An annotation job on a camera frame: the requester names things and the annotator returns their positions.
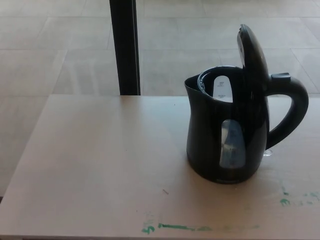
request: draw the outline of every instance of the green paint stain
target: green paint stain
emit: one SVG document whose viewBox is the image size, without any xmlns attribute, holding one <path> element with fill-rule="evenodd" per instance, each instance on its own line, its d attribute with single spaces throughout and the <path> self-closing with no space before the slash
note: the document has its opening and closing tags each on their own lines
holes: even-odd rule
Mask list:
<svg viewBox="0 0 320 240">
<path fill-rule="evenodd" d="M 191 230 L 191 231 L 196 230 L 193 227 L 188 227 L 188 226 L 183 226 L 183 225 L 162 224 L 162 223 L 159 223 L 158 228 L 181 229 L 181 230 Z"/>
<path fill-rule="evenodd" d="M 280 203 L 281 203 L 281 205 L 282 205 L 283 207 L 285 207 L 285 206 L 290 206 L 290 201 L 289 201 L 288 199 L 285 199 L 285 198 L 281 199 L 281 200 L 280 200 Z"/>
<path fill-rule="evenodd" d="M 196 229 L 197 231 L 212 231 L 213 229 L 209 226 L 201 226 L 199 228 Z"/>
<path fill-rule="evenodd" d="M 148 228 L 142 229 L 141 232 L 146 233 L 146 234 L 149 235 L 149 234 L 150 234 L 150 230 L 151 230 L 152 232 L 154 232 L 154 231 L 155 231 L 155 228 L 154 228 L 153 226 L 148 226 Z"/>
<path fill-rule="evenodd" d="M 318 198 L 318 194 L 316 192 L 310 192 L 310 196 L 315 197 L 318 201 L 320 201 L 320 199 Z"/>
</svg>

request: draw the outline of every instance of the kettle base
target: kettle base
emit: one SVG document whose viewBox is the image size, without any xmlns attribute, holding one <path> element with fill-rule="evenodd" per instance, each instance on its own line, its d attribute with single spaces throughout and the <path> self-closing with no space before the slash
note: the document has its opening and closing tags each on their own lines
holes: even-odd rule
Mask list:
<svg viewBox="0 0 320 240">
<path fill-rule="evenodd" d="M 237 178 L 237 179 L 221 179 L 220 177 L 217 178 L 217 176 L 212 176 L 212 175 L 209 175 L 209 174 L 206 174 L 202 169 L 200 169 L 199 167 L 197 167 L 196 164 L 193 163 L 193 161 L 190 159 L 190 156 L 188 154 L 188 152 L 186 153 L 187 154 L 187 158 L 188 158 L 188 162 L 191 166 L 191 168 L 198 174 L 200 175 L 201 177 L 203 177 L 204 179 L 210 181 L 210 182 L 213 182 L 213 183 L 217 183 L 217 184 L 226 184 L 226 185 L 230 185 L 230 184 L 239 184 L 239 183 L 242 183 L 246 180 L 248 180 L 249 178 L 252 177 L 253 174 L 255 174 L 256 171 L 254 171 L 252 174 L 250 175 L 247 175 L 245 177 L 241 177 L 241 178 Z"/>
</svg>

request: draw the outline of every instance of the beige floor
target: beige floor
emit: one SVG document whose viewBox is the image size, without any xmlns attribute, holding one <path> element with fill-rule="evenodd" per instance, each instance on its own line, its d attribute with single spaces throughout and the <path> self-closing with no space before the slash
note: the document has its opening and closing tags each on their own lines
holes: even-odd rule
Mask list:
<svg viewBox="0 0 320 240">
<path fill-rule="evenodd" d="M 137 0 L 144 95 L 185 95 L 204 69 L 240 64 L 245 23 L 271 73 L 320 90 L 320 0 Z M 118 95 L 109 0 L 0 0 L 0 196 L 50 94 Z"/>
</svg>

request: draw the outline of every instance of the floor tile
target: floor tile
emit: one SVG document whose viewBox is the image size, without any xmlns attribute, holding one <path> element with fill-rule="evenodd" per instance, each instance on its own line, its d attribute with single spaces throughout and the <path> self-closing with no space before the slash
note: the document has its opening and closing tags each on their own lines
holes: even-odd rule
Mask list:
<svg viewBox="0 0 320 240">
<path fill-rule="evenodd" d="M 109 17 L 48 17 L 35 48 L 106 49 L 110 27 Z"/>
<path fill-rule="evenodd" d="M 0 172 L 14 170 L 47 97 L 5 97 L 0 105 Z"/>
<path fill-rule="evenodd" d="M 319 48 L 320 42 L 297 17 L 241 18 L 266 49 Z"/>
<path fill-rule="evenodd" d="M 237 18 L 178 18 L 182 49 L 237 48 Z"/>
<path fill-rule="evenodd" d="M 48 96 L 64 62 L 63 50 L 1 50 L 0 96 Z"/>
<path fill-rule="evenodd" d="M 24 6 L 24 0 L 0 0 L 0 16 L 16 17 Z"/>
<path fill-rule="evenodd" d="M 30 49 L 45 17 L 0 17 L 0 49 Z"/>
<path fill-rule="evenodd" d="M 25 0 L 21 16 L 76 17 L 86 0 Z"/>
<path fill-rule="evenodd" d="M 86 0 L 82 16 L 110 17 L 110 2 L 108 0 Z"/>
<path fill-rule="evenodd" d="M 144 2 L 146 17 L 197 18 L 204 17 L 201 0 L 147 0 Z"/>
<path fill-rule="evenodd" d="M 110 50 L 68 51 L 54 93 L 119 95 L 115 52 Z"/>
<path fill-rule="evenodd" d="M 186 95 L 187 78 L 220 64 L 216 50 L 145 50 L 143 95 Z"/>
<path fill-rule="evenodd" d="M 260 0 L 268 17 L 318 17 L 320 8 L 312 0 Z"/>
<path fill-rule="evenodd" d="M 292 49 L 292 51 L 320 90 L 320 49 Z"/>
<path fill-rule="evenodd" d="M 299 79 L 303 83 L 308 93 L 319 92 L 290 49 L 264 49 L 263 52 L 269 74 L 288 72 L 291 76 Z M 218 50 L 218 53 L 223 65 L 242 67 L 237 49 Z"/>
<path fill-rule="evenodd" d="M 310 29 L 313 35 L 320 40 L 320 17 L 303 17 L 301 20 Z"/>
<path fill-rule="evenodd" d="M 208 17 L 266 17 L 258 0 L 203 0 L 203 8 Z"/>
<path fill-rule="evenodd" d="M 179 49 L 175 18 L 143 18 L 137 24 L 139 47 L 143 50 Z"/>
</svg>

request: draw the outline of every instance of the kettle handle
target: kettle handle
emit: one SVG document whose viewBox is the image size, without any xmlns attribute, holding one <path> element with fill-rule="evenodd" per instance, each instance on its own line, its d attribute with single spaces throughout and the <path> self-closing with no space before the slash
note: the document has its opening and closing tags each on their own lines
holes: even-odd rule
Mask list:
<svg viewBox="0 0 320 240">
<path fill-rule="evenodd" d="M 308 110 L 309 98 L 303 84 L 289 73 L 272 74 L 265 93 L 266 96 L 287 95 L 292 99 L 284 119 L 268 134 L 265 149 L 269 149 L 285 139 L 301 123 Z"/>
</svg>

